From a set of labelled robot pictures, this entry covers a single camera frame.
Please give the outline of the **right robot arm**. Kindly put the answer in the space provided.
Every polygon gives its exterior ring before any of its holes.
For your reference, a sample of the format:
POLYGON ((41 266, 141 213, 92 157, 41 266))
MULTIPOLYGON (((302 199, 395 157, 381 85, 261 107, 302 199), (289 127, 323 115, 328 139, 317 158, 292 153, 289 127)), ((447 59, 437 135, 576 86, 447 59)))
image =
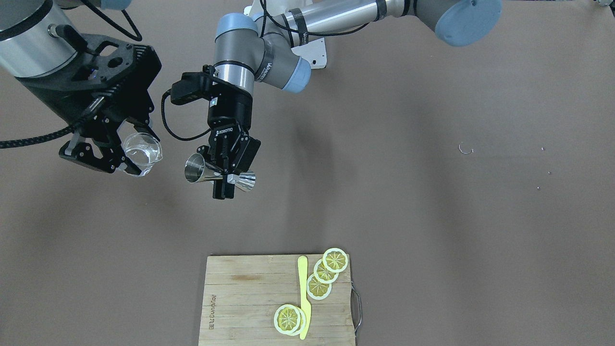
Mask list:
POLYGON ((117 131, 132 124, 138 135, 151 129, 154 103, 148 92, 162 64, 152 46, 97 34, 82 34, 64 11, 87 6, 126 14, 128 0, 3 0, 1 65, 67 123, 43 136, 2 141, 1 147, 42 144, 70 134, 59 156, 89 169, 143 176, 147 171, 124 151, 117 131))

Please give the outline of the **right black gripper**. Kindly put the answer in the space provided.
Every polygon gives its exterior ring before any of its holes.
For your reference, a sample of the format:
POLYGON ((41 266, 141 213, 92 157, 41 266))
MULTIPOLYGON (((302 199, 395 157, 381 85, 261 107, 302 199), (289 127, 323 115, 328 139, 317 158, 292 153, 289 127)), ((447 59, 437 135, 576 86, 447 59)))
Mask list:
POLYGON ((125 41, 89 41, 95 55, 78 53, 64 67, 18 81, 68 124, 73 124, 97 97, 104 97, 102 112, 110 120, 92 120, 75 131, 59 150, 59 157, 94 171, 124 171, 140 175, 128 158, 120 137, 144 133, 158 142, 151 127, 154 103, 148 88, 162 63, 152 46, 125 41))

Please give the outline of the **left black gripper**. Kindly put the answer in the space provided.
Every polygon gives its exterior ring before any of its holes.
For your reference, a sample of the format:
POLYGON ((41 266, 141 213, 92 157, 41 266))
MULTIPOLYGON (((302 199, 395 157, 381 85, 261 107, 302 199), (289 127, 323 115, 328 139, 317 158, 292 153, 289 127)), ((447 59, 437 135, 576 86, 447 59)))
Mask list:
POLYGON ((236 188, 252 191, 256 175, 250 170, 261 141, 249 136, 252 125, 253 97, 245 91, 228 86, 213 86, 207 90, 209 112, 209 145, 198 147, 204 165, 215 176, 213 198, 231 199, 236 188), (229 155, 228 136, 239 136, 229 155))

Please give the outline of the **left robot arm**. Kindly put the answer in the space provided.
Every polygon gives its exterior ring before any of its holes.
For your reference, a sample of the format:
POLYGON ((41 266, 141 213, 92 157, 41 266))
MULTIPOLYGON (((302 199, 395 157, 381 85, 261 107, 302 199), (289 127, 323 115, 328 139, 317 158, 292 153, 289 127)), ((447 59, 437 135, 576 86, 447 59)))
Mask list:
POLYGON ((214 64, 204 68, 208 143, 186 162, 189 183, 213 184, 215 199, 252 190, 260 141, 249 135, 255 83, 290 93, 309 83, 310 62, 293 52, 323 37, 356 32, 387 17, 417 17, 441 41, 464 47, 497 24, 500 0, 323 0, 284 14, 230 13, 218 22, 214 64))

